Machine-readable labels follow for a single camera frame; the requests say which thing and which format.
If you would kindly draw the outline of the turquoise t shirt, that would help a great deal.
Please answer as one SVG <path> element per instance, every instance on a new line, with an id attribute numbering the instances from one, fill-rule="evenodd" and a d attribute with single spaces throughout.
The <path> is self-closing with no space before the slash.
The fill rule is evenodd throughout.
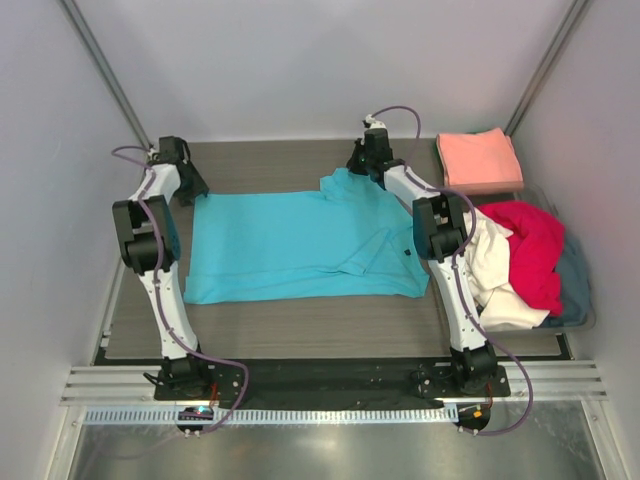
<path id="1" fill-rule="evenodd" d="M 429 276 L 396 197 L 338 168 L 316 191 L 197 200 L 189 304 L 334 296 L 420 298 Z"/>

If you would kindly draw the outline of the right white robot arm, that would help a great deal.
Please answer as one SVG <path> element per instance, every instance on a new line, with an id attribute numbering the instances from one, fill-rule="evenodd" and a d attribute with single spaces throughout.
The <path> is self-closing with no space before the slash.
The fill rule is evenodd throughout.
<path id="1" fill-rule="evenodd" d="M 451 384 L 465 396 L 485 393 L 497 375 L 498 362 L 481 331 L 466 272 L 466 200 L 426 183 L 395 157 L 387 128 L 377 120 L 364 122 L 363 136 L 355 141 L 347 168 L 369 177 L 411 208 L 415 249 L 436 280 L 448 321 Z"/>

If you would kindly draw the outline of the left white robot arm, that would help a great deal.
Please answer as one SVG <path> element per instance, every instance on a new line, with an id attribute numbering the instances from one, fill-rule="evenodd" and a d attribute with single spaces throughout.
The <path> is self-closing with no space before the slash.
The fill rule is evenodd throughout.
<path id="1" fill-rule="evenodd" d="M 201 347 L 180 290 L 181 243 L 170 203 L 192 206 L 209 188 L 180 137 L 165 136 L 156 148 L 141 148 L 144 161 L 125 155 L 127 149 L 117 147 L 112 155 L 142 167 L 144 174 L 135 193 L 113 204 L 112 215 L 121 259 L 144 286 L 160 335 L 160 370 L 144 377 L 154 385 L 157 399 L 202 399 L 211 390 L 212 376 L 198 357 Z"/>

